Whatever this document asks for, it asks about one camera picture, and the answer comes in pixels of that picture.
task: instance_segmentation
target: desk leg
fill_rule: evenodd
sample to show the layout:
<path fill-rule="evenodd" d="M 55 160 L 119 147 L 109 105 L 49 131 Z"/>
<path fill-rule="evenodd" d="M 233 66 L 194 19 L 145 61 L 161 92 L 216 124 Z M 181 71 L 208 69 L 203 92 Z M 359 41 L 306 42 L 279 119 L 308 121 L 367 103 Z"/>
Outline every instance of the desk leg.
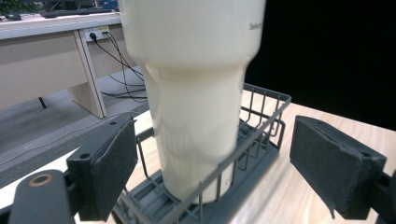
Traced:
<path fill-rule="evenodd" d="M 87 44 L 81 40 L 78 31 L 75 31 L 75 38 L 88 81 L 67 90 L 74 102 L 92 112 L 99 119 L 102 119 L 107 116 L 107 112 L 102 94 L 96 82 L 96 75 L 90 69 L 93 66 L 91 60 L 87 58 Z"/>

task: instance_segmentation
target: gray floor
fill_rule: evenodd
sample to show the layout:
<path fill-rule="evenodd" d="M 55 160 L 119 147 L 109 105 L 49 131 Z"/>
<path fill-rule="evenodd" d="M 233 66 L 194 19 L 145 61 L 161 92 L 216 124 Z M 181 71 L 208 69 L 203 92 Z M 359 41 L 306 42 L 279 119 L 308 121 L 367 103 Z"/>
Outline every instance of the gray floor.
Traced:
<path fill-rule="evenodd" d="M 123 73 L 112 76 L 124 80 Z M 126 72 L 126 80 L 128 84 L 144 84 L 131 71 Z M 111 77 L 99 78 L 98 82 L 103 92 L 126 92 L 125 86 Z M 146 96 L 144 86 L 129 86 L 128 90 L 142 90 L 132 95 Z M 146 100 L 119 99 L 104 94 L 103 97 L 107 111 L 104 119 L 74 103 L 66 90 L 42 96 L 47 108 L 34 99 L 1 109 L 0 188 L 76 149 L 93 137 L 101 125 L 119 115 L 128 113 L 136 117 L 149 109 Z"/>

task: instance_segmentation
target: white tumbler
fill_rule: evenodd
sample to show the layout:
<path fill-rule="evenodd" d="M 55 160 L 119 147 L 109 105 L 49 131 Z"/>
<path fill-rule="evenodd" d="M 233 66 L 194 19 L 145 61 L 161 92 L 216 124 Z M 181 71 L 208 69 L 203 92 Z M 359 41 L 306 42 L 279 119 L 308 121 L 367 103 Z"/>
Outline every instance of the white tumbler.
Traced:
<path fill-rule="evenodd" d="M 163 182 L 191 194 L 235 150 L 248 64 L 265 0 L 120 0 L 128 53 L 145 76 Z M 223 195 L 233 166 L 222 174 Z M 215 180 L 203 202 L 216 199 Z"/>

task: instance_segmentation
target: white desk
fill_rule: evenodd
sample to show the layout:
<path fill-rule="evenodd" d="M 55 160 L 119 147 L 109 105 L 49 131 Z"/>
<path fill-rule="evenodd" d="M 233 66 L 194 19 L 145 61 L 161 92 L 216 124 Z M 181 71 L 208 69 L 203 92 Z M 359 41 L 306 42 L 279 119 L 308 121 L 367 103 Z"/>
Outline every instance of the white desk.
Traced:
<path fill-rule="evenodd" d="M 117 13 L 55 19 L 28 15 L 22 21 L 0 21 L 0 109 L 67 89 L 77 104 L 105 117 L 96 79 L 119 72 L 121 66 L 94 43 L 87 43 L 83 32 L 104 25 L 128 64 L 135 66 L 126 52 Z M 99 44 L 118 55 L 108 39 Z"/>

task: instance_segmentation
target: electrical outlet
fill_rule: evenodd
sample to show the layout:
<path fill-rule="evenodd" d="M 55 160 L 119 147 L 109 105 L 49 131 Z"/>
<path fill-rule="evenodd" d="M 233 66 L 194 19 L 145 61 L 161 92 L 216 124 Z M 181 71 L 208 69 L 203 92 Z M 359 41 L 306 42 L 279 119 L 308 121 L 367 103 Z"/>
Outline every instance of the electrical outlet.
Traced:
<path fill-rule="evenodd" d="M 92 27 L 88 29 L 84 29 L 85 39 L 87 42 L 93 41 L 90 37 L 90 33 L 94 33 L 96 35 L 96 40 L 100 39 L 107 39 L 108 35 L 104 35 L 104 32 L 109 32 L 108 26 L 99 26 L 99 27 Z"/>

